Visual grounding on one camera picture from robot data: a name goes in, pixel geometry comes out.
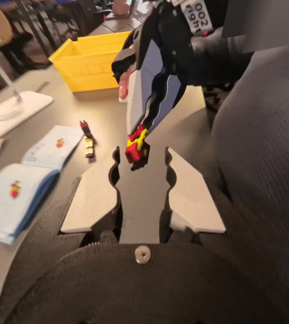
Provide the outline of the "yellow plastic bin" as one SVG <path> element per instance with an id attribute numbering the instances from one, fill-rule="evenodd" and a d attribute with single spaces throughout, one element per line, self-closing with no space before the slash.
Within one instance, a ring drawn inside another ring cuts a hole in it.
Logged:
<path id="1" fill-rule="evenodd" d="M 117 88 L 111 64 L 130 31 L 67 39 L 48 59 L 71 92 Z"/>

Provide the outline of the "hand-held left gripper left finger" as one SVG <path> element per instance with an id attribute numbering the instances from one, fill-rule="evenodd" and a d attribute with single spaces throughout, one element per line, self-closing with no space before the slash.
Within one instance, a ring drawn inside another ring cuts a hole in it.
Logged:
<path id="1" fill-rule="evenodd" d="M 100 234 L 118 227 L 120 195 L 119 147 L 113 147 L 80 177 L 60 231 L 64 234 L 91 232 Z"/>

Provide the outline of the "person's grey sweater torso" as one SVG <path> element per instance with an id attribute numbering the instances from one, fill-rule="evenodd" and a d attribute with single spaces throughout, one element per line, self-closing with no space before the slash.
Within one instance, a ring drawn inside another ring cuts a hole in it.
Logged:
<path id="1" fill-rule="evenodd" d="M 212 136 L 231 198 L 269 226 L 266 246 L 289 293 L 289 45 L 252 54 Z"/>

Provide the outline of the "person's right forearm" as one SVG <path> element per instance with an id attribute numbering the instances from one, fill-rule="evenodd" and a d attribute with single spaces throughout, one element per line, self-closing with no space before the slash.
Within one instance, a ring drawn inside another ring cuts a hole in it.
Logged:
<path id="1" fill-rule="evenodd" d="M 222 31 L 193 37 L 193 67 L 187 84 L 214 86 L 238 81 L 248 67 L 253 52 L 243 53 L 245 36 L 221 38 Z"/>

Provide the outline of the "small red yellow lego assembly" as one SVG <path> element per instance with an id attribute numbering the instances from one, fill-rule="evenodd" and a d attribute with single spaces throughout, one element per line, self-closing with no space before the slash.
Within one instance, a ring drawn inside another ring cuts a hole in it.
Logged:
<path id="1" fill-rule="evenodd" d="M 125 155 L 128 163 L 132 164 L 131 171 L 143 168 L 148 163 L 150 145 L 145 141 L 147 132 L 148 129 L 140 124 L 131 135 L 128 135 Z"/>

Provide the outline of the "long red yellow lego assembly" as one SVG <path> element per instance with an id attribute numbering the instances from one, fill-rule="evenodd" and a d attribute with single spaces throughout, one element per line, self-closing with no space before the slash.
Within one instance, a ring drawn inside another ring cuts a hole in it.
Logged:
<path id="1" fill-rule="evenodd" d="M 79 123 L 84 133 L 84 142 L 85 142 L 84 155 L 86 158 L 93 158 L 94 157 L 94 137 L 90 131 L 88 123 L 85 120 L 80 121 Z"/>

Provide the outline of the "white object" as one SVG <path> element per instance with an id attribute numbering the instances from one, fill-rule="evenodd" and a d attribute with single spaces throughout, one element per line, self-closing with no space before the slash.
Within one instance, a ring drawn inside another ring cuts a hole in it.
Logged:
<path id="1" fill-rule="evenodd" d="M 0 138 L 53 103 L 48 95 L 23 91 L 20 99 L 11 97 L 0 103 Z"/>

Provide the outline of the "open instruction booklet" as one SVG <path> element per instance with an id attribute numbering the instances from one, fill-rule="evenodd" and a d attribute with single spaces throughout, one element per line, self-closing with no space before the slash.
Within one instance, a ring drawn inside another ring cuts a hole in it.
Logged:
<path id="1" fill-rule="evenodd" d="M 13 244 L 25 229 L 83 136 L 80 127 L 56 125 L 0 171 L 1 243 Z"/>

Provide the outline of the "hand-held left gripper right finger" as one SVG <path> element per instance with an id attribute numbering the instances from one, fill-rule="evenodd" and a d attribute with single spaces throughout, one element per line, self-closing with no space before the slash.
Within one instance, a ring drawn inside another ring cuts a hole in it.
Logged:
<path id="1" fill-rule="evenodd" d="M 161 213 L 161 233 L 224 234 L 226 227 L 203 175 L 172 148 L 165 148 L 169 188 Z"/>

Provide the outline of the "person's right hand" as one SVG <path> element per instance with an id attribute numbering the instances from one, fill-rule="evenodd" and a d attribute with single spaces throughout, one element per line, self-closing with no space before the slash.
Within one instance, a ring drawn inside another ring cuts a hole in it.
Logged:
<path id="1" fill-rule="evenodd" d="M 129 91 L 129 78 L 130 74 L 132 72 L 132 67 L 129 67 L 129 69 L 124 72 L 120 79 L 119 79 L 119 101 L 125 102 L 128 96 Z"/>

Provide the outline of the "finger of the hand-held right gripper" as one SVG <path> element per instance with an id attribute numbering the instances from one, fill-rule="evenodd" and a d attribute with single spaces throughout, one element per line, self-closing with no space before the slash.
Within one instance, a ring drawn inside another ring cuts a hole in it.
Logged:
<path id="1" fill-rule="evenodd" d="M 160 49 L 151 40 L 140 69 L 129 77 L 127 101 L 127 133 L 133 134 L 146 112 L 146 103 L 152 94 L 154 78 L 161 73 L 163 61 Z"/>
<path id="2" fill-rule="evenodd" d="M 150 104 L 149 114 L 146 118 L 148 132 L 152 132 L 172 110 L 180 88 L 179 78 L 176 75 L 169 75 L 160 92 L 160 97 L 157 94 Z"/>

